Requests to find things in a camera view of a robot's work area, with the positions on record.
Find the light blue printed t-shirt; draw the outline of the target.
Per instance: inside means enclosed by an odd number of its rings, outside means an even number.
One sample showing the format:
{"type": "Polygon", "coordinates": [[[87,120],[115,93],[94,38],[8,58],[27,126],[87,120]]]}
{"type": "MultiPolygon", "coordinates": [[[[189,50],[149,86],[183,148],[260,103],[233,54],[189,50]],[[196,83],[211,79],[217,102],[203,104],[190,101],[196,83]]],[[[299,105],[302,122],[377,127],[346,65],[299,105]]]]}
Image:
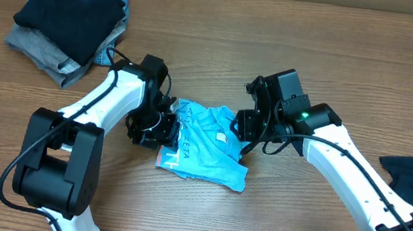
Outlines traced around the light blue printed t-shirt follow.
{"type": "Polygon", "coordinates": [[[183,179],[221,184],[234,192],[245,189],[247,168],[240,164],[239,141],[230,129],[236,116],[226,106],[204,107],[187,99],[172,105],[180,130],[175,148],[160,148],[155,165],[183,179]]]}

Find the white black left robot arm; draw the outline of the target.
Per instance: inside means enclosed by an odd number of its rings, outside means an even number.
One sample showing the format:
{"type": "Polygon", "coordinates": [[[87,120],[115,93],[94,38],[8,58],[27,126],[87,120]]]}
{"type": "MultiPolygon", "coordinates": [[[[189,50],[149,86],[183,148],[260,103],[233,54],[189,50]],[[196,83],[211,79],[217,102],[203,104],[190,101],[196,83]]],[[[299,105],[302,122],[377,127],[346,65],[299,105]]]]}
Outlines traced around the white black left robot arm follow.
{"type": "Polygon", "coordinates": [[[90,205],[104,137],[124,120],[133,144],[175,148],[180,123],[171,107],[176,100],[161,92],[170,79],[161,58],[146,55],[133,63],[123,57],[78,102],[59,111],[39,108],[30,117],[20,153],[0,176],[0,201],[45,217],[52,231],[101,231],[90,205]]]}

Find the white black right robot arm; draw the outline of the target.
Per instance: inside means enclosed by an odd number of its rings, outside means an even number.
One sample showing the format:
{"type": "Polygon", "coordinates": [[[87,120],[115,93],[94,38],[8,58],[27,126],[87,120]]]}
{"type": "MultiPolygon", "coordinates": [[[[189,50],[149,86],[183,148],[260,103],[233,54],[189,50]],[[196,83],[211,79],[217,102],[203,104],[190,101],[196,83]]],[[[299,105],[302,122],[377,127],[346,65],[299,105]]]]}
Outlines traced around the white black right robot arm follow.
{"type": "Polygon", "coordinates": [[[413,206],[387,185],[325,103],[312,105],[294,69],[246,84],[255,107],[237,113],[232,132],[247,142],[293,145],[329,181],[359,231],[413,231],[413,206]]]}

